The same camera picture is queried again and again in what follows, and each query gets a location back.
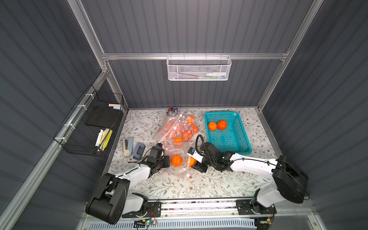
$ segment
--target orange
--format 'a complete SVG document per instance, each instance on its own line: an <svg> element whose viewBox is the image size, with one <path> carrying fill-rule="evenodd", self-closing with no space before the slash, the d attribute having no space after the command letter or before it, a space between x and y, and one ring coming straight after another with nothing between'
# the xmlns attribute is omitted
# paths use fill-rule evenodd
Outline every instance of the orange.
<svg viewBox="0 0 368 230"><path fill-rule="evenodd" d="M193 125L191 128L193 134L196 134L198 132L198 127L196 125Z"/></svg>
<svg viewBox="0 0 368 230"><path fill-rule="evenodd" d="M188 164L189 158L190 158L189 167L192 167L197 162L197 160L192 157L188 157L186 164Z"/></svg>
<svg viewBox="0 0 368 230"><path fill-rule="evenodd" d="M217 124L211 121L210 123L208 123L208 129L211 131L215 131L217 129Z"/></svg>
<svg viewBox="0 0 368 230"><path fill-rule="evenodd" d="M184 141L188 141L192 138L192 134L189 131L184 131L181 136L183 137Z"/></svg>
<svg viewBox="0 0 368 230"><path fill-rule="evenodd" d="M183 142L183 139L180 137L177 137L174 139L174 143L179 143L179 142Z"/></svg>
<svg viewBox="0 0 368 230"><path fill-rule="evenodd" d="M225 130L227 127L227 122L224 121L224 120L220 120L218 123L217 123L217 128L219 130Z"/></svg>
<svg viewBox="0 0 368 230"><path fill-rule="evenodd" d="M188 120L188 124L194 124L194 117L193 116L188 116L187 120Z"/></svg>
<svg viewBox="0 0 368 230"><path fill-rule="evenodd" d="M183 158L177 154L171 157L171 164L173 164L174 167L178 167L183 163Z"/></svg>

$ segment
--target floral tablecloth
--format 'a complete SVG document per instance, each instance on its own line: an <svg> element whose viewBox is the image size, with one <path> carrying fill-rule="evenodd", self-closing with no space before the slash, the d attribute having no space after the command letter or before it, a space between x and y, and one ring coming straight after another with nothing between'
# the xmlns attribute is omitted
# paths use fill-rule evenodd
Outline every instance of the floral tablecloth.
<svg viewBox="0 0 368 230"><path fill-rule="evenodd" d="M198 134L202 134L205 141L205 113L213 111L238 112L252 146L252 153L249 156L275 158L275 152L255 108L190 109L190 111L196 113L195 124L199 128ZM133 137L134 147L137 142L142 142L148 150L156 144L152 137L165 116L166 110L129 110L109 173L121 173L136 165L128 163L133 159L128 159L123 155L123 138ZM174 169L162 169L147 180L140 181L131 190L151 199L241 197L252 196L258 188L271 183L269 179L259 175L228 171L221 173L212 167L209 167L206 173L200 173L193 169L190 169L188 173L189 177L186 173L177 174Z"/></svg>

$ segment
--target blue basket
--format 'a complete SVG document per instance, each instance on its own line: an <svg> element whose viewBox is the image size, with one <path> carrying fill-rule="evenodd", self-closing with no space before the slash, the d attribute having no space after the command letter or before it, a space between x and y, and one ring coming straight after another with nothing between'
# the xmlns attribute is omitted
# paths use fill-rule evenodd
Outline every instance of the blue basket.
<svg viewBox="0 0 368 230"><path fill-rule="evenodd" d="M208 129L208 123L213 121L217 124L217 122L220 120L227 122L227 127L225 130L216 129L215 131L211 131ZM251 154L252 148L239 113L206 113L205 123L208 142L212 143L221 152L232 151L242 155Z"/></svg>

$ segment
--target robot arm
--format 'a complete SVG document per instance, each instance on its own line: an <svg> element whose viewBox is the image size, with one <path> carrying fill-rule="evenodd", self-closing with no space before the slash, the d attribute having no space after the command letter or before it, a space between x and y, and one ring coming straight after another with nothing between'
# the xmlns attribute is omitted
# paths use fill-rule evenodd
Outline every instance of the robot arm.
<svg viewBox="0 0 368 230"><path fill-rule="evenodd" d="M261 213L279 201L289 200L299 204L304 200L308 176L286 156L260 159L234 152L222 153L209 142L204 143L201 150L196 149L190 148L188 155L197 160L192 168L200 172L214 166L220 171L249 172L271 180L267 187L258 189L247 204L255 213ZM136 212L145 215L148 199L140 194L128 194L128 190L168 166L168 156L164 156L162 145L158 144L133 169L117 175L104 174L86 206L86 213L110 224L115 224L122 214Z"/></svg>
<svg viewBox="0 0 368 230"><path fill-rule="evenodd" d="M148 199L139 194L128 194L128 190L168 166L168 157L163 155L162 145L157 145L133 169L117 175L104 174L87 203L86 213L115 224L122 214L145 212Z"/></svg>
<svg viewBox="0 0 368 230"><path fill-rule="evenodd" d="M209 142L204 143L200 150L197 147L190 148L188 155L197 160L192 168L200 172L206 172L208 166L216 166L220 171L242 171L270 179L271 183L258 189L250 203L256 212L283 200L297 204L304 200L308 176L286 156L280 156L279 159L260 159L234 152L222 153Z"/></svg>

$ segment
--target marker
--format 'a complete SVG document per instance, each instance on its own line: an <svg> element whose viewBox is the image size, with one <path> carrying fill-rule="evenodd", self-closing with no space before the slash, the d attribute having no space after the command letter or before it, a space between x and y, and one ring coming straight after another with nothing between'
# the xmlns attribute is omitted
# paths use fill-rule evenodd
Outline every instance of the marker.
<svg viewBox="0 0 368 230"><path fill-rule="evenodd" d="M97 140L96 140L96 143L95 143L95 147L93 148L93 154L97 153L98 146L99 146L101 138L102 138L102 133L103 133L103 130L100 130L100 132L98 133Z"/></svg>

